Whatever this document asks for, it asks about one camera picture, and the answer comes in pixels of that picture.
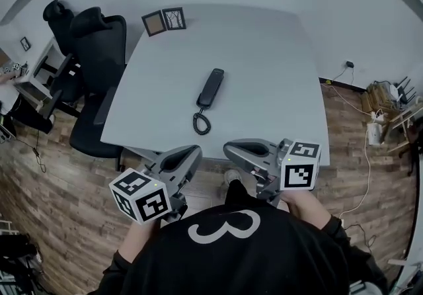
small picture frame on wall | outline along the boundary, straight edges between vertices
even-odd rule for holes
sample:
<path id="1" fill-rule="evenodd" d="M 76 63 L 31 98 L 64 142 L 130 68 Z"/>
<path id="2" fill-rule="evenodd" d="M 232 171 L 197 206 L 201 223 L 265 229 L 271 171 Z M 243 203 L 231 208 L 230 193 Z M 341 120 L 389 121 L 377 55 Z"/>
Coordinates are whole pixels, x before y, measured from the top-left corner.
<path id="1" fill-rule="evenodd" d="M 20 40 L 20 44 L 22 44 L 22 47 L 24 48 L 25 52 L 27 52 L 31 48 L 31 44 L 26 38 L 22 38 L 22 40 Z"/>
<path id="2" fill-rule="evenodd" d="M 161 11 L 155 11 L 142 17 L 148 36 L 153 36 L 166 31 L 166 25 Z"/>
<path id="3" fill-rule="evenodd" d="M 182 7 L 162 9 L 167 30 L 186 29 Z"/>

black sweatshirt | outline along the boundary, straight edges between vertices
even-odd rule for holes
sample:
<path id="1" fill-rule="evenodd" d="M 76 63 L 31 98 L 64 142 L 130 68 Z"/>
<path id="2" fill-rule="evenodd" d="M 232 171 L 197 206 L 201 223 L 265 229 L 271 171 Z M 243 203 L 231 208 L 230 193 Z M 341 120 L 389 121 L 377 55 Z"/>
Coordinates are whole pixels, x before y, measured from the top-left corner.
<path id="1" fill-rule="evenodd" d="M 342 295 L 357 280 L 388 293 L 339 219 L 319 230 L 273 207 L 232 204 L 165 226 L 132 264 L 116 252 L 95 294 Z"/>

